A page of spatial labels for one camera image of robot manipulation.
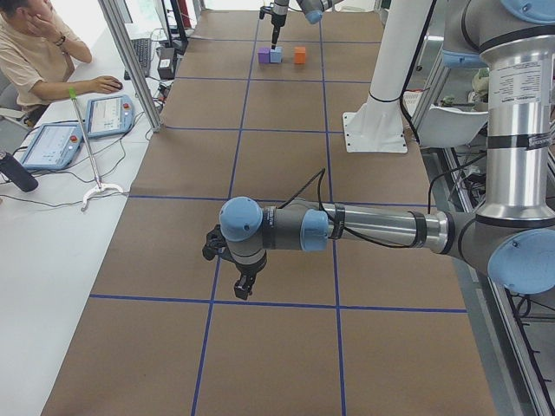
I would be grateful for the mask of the person's right hand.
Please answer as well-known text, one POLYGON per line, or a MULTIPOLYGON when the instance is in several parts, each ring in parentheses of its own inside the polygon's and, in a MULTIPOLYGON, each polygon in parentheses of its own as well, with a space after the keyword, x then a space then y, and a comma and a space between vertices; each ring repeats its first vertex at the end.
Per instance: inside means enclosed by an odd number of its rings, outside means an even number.
POLYGON ((60 39, 61 33, 52 23, 51 17, 43 16, 38 11, 34 11, 30 8, 23 11, 23 16, 26 19, 29 32, 33 36, 42 37, 52 43, 60 39))

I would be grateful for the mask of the person's left hand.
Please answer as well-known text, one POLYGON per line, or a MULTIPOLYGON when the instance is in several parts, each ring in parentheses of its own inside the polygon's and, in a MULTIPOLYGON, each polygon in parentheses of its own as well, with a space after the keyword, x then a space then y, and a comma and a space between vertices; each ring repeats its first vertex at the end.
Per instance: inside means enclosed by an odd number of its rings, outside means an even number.
POLYGON ((117 79, 117 78, 114 78, 113 76, 110 76, 110 75, 102 75, 90 80, 89 81, 90 92, 97 93, 97 94, 112 94, 117 91, 120 91, 111 85, 110 81, 113 79, 117 79))

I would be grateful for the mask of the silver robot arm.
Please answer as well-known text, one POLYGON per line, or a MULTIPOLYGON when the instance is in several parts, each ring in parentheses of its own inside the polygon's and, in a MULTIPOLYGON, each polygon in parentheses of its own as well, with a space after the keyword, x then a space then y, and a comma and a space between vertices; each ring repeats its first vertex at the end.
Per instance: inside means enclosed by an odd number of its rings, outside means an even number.
POLYGON ((359 238, 388 248, 425 247, 459 258, 506 289, 554 285, 554 212, 546 202, 554 73, 551 1, 451 1, 442 46, 450 68, 488 68, 486 194, 475 212, 387 211, 292 198, 261 207, 228 200, 202 253, 233 263, 240 299, 269 250, 323 250, 359 238))
MULTIPOLYGON (((304 14, 304 17, 310 24, 318 23, 323 18, 323 13, 332 9, 342 0, 298 0, 297 4, 304 14)), ((259 9, 259 19, 263 20, 265 16, 271 17, 272 37, 271 49, 275 49, 278 44, 280 31, 285 26, 286 17, 289 10, 289 0, 277 0, 271 2, 268 6, 261 6, 259 9)))

